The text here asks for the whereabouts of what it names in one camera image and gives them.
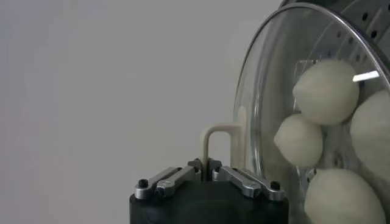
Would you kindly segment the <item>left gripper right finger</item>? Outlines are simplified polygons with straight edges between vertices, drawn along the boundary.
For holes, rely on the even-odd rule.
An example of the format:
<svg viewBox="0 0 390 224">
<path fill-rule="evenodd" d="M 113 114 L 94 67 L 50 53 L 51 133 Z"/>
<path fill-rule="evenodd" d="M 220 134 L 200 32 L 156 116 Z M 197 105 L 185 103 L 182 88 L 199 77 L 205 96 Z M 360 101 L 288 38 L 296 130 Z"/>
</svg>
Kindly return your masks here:
<svg viewBox="0 0 390 224">
<path fill-rule="evenodd" d="M 270 201 L 283 201 L 286 197 L 278 181 L 268 181 L 247 169 L 223 166 L 218 160 L 208 160 L 208 176 L 211 181 L 226 181 L 233 184 L 248 198 L 264 195 Z"/>
</svg>

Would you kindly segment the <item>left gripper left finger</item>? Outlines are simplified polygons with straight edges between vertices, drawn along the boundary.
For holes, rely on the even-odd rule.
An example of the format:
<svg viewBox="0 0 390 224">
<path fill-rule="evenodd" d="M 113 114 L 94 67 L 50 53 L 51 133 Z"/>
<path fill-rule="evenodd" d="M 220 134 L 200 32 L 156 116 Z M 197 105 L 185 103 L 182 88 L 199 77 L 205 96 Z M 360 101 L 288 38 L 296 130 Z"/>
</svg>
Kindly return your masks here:
<svg viewBox="0 0 390 224">
<path fill-rule="evenodd" d="M 169 167 L 148 179 L 140 179 L 134 188 L 133 196 L 138 200 L 148 200 L 155 193 L 170 197 L 187 181 L 202 181 L 204 166 L 199 158 L 188 161 L 185 167 Z"/>
</svg>

